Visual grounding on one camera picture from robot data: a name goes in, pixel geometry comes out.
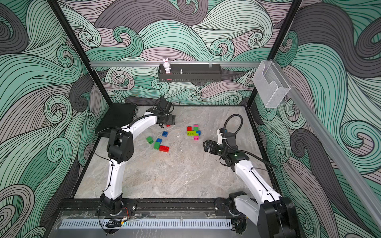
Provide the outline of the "lime long lego brick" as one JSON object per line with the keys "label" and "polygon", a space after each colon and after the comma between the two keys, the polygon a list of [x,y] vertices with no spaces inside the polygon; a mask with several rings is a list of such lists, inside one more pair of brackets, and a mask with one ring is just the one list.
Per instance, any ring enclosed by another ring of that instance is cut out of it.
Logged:
{"label": "lime long lego brick", "polygon": [[198,136],[198,133],[196,131],[187,131],[188,136]]}

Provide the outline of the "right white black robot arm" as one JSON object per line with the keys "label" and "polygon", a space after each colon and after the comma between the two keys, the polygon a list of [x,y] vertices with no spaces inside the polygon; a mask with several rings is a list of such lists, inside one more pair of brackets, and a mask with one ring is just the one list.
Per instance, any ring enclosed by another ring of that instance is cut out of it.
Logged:
{"label": "right white black robot arm", "polygon": [[219,156],[220,164],[229,167],[248,187],[254,198],[239,191],[229,194],[229,212],[233,231],[241,234],[246,230],[247,220],[257,226],[261,238],[301,237],[296,207],[291,199],[276,192],[260,175],[259,169],[249,160],[258,159],[277,170],[278,167],[264,161],[251,152],[240,150],[236,132],[227,130],[228,122],[217,131],[217,141],[206,140],[203,149]]}

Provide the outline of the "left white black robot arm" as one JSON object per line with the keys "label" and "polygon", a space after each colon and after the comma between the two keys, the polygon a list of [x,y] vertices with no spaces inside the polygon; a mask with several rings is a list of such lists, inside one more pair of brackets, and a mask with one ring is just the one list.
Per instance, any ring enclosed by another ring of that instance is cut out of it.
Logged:
{"label": "left white black robot arm", "polygon": [[121,128],[111,130],[107,145],[109,173],[106,188],[100,201],[107,212],[118,215],[122,211],[122,184],[127,161],[134,154],[134,140],[153,125],[174,125],[176,116],[172,114],[174,105],[163,97],[142,116]]}

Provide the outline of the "red long lego brick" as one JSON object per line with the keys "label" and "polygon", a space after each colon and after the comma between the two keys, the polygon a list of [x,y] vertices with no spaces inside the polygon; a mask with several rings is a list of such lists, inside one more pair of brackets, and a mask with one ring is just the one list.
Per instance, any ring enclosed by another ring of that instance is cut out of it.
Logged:
{"label": "red long lego brick", "polygon": [[164,146],[164,145],[159,146],[159,151],[168,153],[169,150],[170,150],[170,147],[168,147],[168,146]]}

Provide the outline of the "black case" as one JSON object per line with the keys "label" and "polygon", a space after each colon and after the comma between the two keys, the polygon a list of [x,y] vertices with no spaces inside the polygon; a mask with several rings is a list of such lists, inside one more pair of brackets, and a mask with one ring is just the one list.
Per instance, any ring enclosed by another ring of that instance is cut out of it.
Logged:
{"label": "black case", "polygon": [[121,128],[131,123],[138,111],[137,105],[113,103],[95,130],[100,137],[109,137],[112,128]]}

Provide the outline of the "white pink bunny figurine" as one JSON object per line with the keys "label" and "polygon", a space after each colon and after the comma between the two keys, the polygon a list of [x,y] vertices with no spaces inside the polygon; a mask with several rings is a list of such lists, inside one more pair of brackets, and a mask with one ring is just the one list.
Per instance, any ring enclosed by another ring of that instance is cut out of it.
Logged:
{"label": "white pink bunny figurine", "polygon": [[163,67],[165,69],[165,73],[166,74],[170,74],[171,73],[171,64],[170,64],[168,58],[163,59]]}

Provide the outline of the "black wall shelf tray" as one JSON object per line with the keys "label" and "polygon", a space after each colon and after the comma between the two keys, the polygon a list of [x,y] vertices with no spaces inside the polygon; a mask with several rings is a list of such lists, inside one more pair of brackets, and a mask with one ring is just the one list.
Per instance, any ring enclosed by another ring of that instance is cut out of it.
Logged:
{"label": "black wall shelf tray", "polygon": [[220,64],[179,64],[171,63],[169,73],[163,64],[159,65],[158,77],[160,82],[219,82],[222,78]]}

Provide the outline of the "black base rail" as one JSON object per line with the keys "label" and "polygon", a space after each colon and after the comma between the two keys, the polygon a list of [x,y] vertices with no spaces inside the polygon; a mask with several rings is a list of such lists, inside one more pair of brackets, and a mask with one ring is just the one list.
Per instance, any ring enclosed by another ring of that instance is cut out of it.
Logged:
{"label": "black base rail", "polygon": [[216,216],[242,217],[233,207],[229,198],[123,198],[122,205],[111,211],[103,205],[99,198],[63,199],[58,211],[101,211],[101,216],[129,215],[140,216],[154,212],[201,212]]}

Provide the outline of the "clear acrylic wall holder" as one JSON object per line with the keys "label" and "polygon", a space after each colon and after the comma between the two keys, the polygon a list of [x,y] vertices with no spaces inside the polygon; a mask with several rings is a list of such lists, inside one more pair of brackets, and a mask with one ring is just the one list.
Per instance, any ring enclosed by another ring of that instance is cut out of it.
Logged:
{"label": "clear acrylic wall holder", "polygon": [[267,109],[277,108],[290,91],[281,66],[272,60],[261,61],[253,76],[253,83]]}

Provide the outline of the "horizontal aluminium rail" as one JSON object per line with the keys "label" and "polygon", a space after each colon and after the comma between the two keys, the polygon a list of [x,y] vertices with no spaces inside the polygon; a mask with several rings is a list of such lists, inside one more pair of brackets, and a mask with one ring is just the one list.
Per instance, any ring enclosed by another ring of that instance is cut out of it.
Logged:
{"label": "horizontal aluminium rail", "polygon": [[[161,61],[90,61],[91,67],[157,67]],[[260,62],[245,62],[245,61],[171,61],[171,64],[219,64],[221,67],[239,67],[251,68],[258,67]]]}

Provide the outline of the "right wall aluminium rail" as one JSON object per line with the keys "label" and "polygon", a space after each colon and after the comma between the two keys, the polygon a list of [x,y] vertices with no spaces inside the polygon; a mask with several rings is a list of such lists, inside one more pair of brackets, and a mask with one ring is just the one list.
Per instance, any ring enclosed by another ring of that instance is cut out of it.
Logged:
{"label": "right wall aluminium rail", "polygon": [[345,176],[346,180],[364,205],[368,214],[372,217],[377,227],[380,228],[381,201],[371,189],[369,184],[364,180],[363,176],[352,164],[350,158],[340,147],[339,143],[333,138],[319,117],[316,115],[318,112],[316,108],[318,103],[315,102],[313,91],[310,89],[307,80],[303,79],[301,83],[296,82],[291,77],[295,75],[300,78],[302,76],[301,73],[294,72],[292,74],[288,74],[276,61],[273,60],[272,62],[281,74],[281,78],[290,88],[288,92],[289,97],[294,100],[296,106],[304,115],[307,123],[315,132],[316,137],[322,143],[328,156],[333,159],[338,169],[341,170],[342,174]]}

